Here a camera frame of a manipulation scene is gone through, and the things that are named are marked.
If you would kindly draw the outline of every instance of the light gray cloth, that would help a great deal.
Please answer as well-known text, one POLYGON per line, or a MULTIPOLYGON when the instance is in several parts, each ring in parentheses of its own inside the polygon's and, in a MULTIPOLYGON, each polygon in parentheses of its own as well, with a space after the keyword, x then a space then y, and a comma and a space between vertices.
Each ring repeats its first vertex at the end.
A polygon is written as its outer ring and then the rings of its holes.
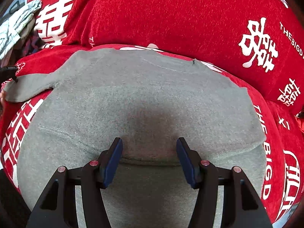
POLYGON ((2 23, 0 26, 0 59, 3 59, 18 42, 22 29, 34 17, 34 13, 41 9, 41 4, 40 0, 33 0, 2 23))
POLYGON ((26 42, 31 30, 33 29, 35 25, 35 18, 33 17, 29 23, 25 26, 25 28, 22 29, 20 32, 20 39, 18 42, 13 46, 13 48, 10 49, 9 52, 4 56, 4 58, 1 61, 1 67, 5 66, 14 66, 16 63, 16 58, 20 55, 20 52, 22 51, 21 48, 26 42))
MULTIPOLYGON (((78 51, 48 75, 18 77, 7 100, 20 102, 53 87, 20 148, 17 175, 33 208, 60 166, 81 167, 121 137, 114 182, 103 191, 112 227, 185 227, 197 191, 187 185, 176 140, 216 166, 241 166, 260 194, 265 135, 245 88, 199 61, 154 51, 78 51)), ((85 227, 80 192, 79 227, 85 227)), ((214 227, 220 225, 222 196, 214 227)))

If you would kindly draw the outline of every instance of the white chinese character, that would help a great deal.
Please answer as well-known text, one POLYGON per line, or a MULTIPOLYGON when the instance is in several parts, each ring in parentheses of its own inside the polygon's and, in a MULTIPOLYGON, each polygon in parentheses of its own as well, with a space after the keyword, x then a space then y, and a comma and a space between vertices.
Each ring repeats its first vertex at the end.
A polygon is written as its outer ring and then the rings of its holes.
POLYGON ((300 189, 300 166, 297 157, 290 151, 283 150, 285 157, 293 161, 293 165, 286 164, 285 160, 285 184, 280 210, 276 220, 288 212, 293 205, 300 189))
POLYGON ((279 88, 279 91, 282 94, 278 97, 278 100, 283 102, 286 106, 293 105, 296 98, 299 96, 299 94, 301 94, 299 87, 297 87, 295 84, 295 80, 289 78, 289 81, 290 84, 285 86, 284 91, 279 88))
POLYGON ((264 34, 265 21, 266 18, 262 17, 260 22, 261 31, 259 31, 260 28, 259 22, 249 20, 247 28, 249 29, 251 35, 243 34, 243 38, 239 43, 239 46, 242 48, 243 55, 245 56, 250 56, 252 50, 254 51, 254 55, 252 56, 252 58, 248 62, 243 63, 244 68, 251 67, 253 60, 257 57, 257 65, 263 66, 263 68, 265 68, 265 72, 267 73, 269 70, 273 70, 275 66, 272 63, 272 57, 277 58, 279 54, 275 49, 276 44, 272 40, 270 40, 270 36, 268 34, 264 34), (256 36, 258 37, 258 43, 254 41, 254 38, 256 36), (247 39, 250 40, 248 47, 245 44, 247 39), (262 40, 265 49, 260 49, 262 40))
POLYGON ((62 39, 67 37, 63 27, 68 16, 66 13, 72 9, 73 3, 67 6, 65 4, 71 1, 73 0, 59 0, 40 11, 34 30, 38 31, 39 37, 46 43, 43 48, 61 45, 62 39))
POLYGON ((32 99, 25 102, 21 106, 15 120, 11 121, 10 126, 8 127, 5 133, 5 137, 3 139, 1 147, 2 153, 4 154, 4 166, 6 167, 9 177, 11 178, 16 187, 18 187, 17 153, 20 150, 25 133, 27 132, 27 128, 31 123, 31 119, 33 118, 37 109, 43 103, 43 99, 39 99, 39 101, 35 105, 33 105, 31 102, 32 99))
POLYGON ((284 128, 287 128, 290 130, 289 123, 286 121, 286 125, 284 124, 284 118, 280 118, 279 114, 277 114, 279 117, 279 124, 282 124, 284 128))

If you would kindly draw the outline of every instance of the black plastic bracket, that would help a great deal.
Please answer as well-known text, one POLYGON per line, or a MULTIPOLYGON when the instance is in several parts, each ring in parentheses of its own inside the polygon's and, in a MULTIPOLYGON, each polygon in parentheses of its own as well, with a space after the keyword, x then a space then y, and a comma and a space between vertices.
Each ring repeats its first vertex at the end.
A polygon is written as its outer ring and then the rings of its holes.
POLYGON ((96 224, 111 228, 100 189, 112 182, 122 151, 122 140, 115 138, 109 150, 103 151, 98 160, 71 170, 60 166, 41 193, 26 228, 78 228, 76 185, 81 185, 87 228, 95 228, 96 224))
MULTIPOLYGON (((70 170, 60 166, 40 195, 26 228, 78 228, 76 185, 81 185, 87 228, 111 228, 100 189, 112 182, 122 150, 122 140, 115 138, 98 160, 70 170)), ((176 150, 187 182, 199 189, 188 228, 213 227, 219 185, 224 185, 221 228, 272 228, 258 194, 240 167, 227 170, 202 160, 184 138, 177 140, 176 150)))
POLYGON ((16 72, 18 71, 18 67, 2 67, 0 68, 0 83, 5 82, 12 78, 15 82, 18 82, 16 77, 16 72))
POLYGON ((221 228, 272 228, 258 194, 240 167, 215 167, 202 160, 182 137, 177 140, 176 151, 187 182, 193 189, 199 188, 188 228, 212 228, 219 185, 224 185, 221 228))

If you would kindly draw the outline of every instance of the blue clamp pad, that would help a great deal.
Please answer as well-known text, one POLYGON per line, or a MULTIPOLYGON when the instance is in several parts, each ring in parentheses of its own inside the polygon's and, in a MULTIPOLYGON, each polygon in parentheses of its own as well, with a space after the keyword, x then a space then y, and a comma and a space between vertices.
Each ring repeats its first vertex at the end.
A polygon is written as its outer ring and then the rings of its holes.
POLYGON ((109 150, 102 152, 103 157, 101 158, 99 170, 105 188, 113 181, 122 152, 123 141, 118 137, 115 138, 109 150))
POLYGON ((199 187, 198 184, 202 182, 200 174, 201 158, 199 154, 194 150, 190 150, 183 137, 179 138, 176 142, 176 152, 187 183, 190 184, 193 189, 197 189, 199 187))

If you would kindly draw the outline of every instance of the red blanket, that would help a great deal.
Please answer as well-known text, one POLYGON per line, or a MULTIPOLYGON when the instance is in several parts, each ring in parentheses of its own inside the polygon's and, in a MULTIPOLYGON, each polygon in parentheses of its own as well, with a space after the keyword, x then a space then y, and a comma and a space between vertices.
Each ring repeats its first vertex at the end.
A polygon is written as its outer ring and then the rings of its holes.
POLYGON ((281 0, 42 0, 47 43, 123 43, 211 62, 294 115, 304 103, 304 31, 281 0))

